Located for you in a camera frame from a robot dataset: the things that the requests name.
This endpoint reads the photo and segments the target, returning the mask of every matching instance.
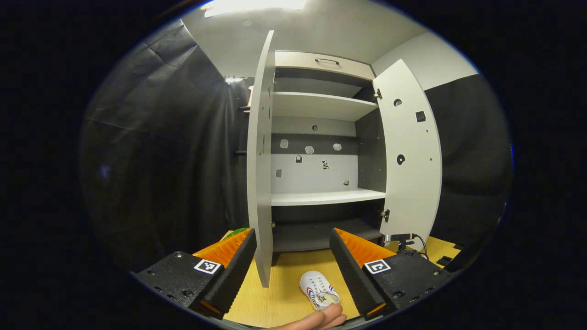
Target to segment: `black curtain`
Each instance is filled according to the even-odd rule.
[[[438,127],[443,181],[431,236],[470,245],[498,224],[513,177],[504,111],[481,75],[426,90]]]
[[[236,87],[177,21],[130,51],[96,92],[80,178],[96,235],[119,266],[140,271],[248,224],[246,164],[234,156],[248,95]]]

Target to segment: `cabinet shelf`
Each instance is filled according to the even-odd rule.
[[[377,109],[376,103],[314,93],[275,92],[274,116],[357,121]]]
[[[273,229],[273,251],[310,251],[329,248],[332,228],[342,229],[365,240],[381,237],[381,233],[359,218],[277,224]]]
[[[378,198],[385,198],[385,193],[361,188],[327,193],[281,193],[271,195],[271,206],[338,204]]]

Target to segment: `white sneaker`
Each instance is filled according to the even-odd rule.
[[[340,297],[324,275],[309,271],[299,280],[299,289],[310,299],[315,310],[323,310],[330,304],[338,304]]]

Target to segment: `ceiling light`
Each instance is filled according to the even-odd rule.
[[[306,0],[213,0],[200,7],[200,9],[206,10],[204,18],[208,18],[252,9],[284,8],[300,10],[305,4]]]
[[[233,83],[233,82],[240,82],[242,81],[244,78],[226,78],[226,82],[227,83]]]

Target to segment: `green object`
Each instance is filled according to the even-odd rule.
[[[226,237],[224,237],[222,240],[226,240],[228,237],[232,236],[232,235],[236,235],[238,233],[242,233],[243,231],[247,230],[248,228],[239,228],[234,230],[233,232],[231,232],[230,234],[226,235]]]

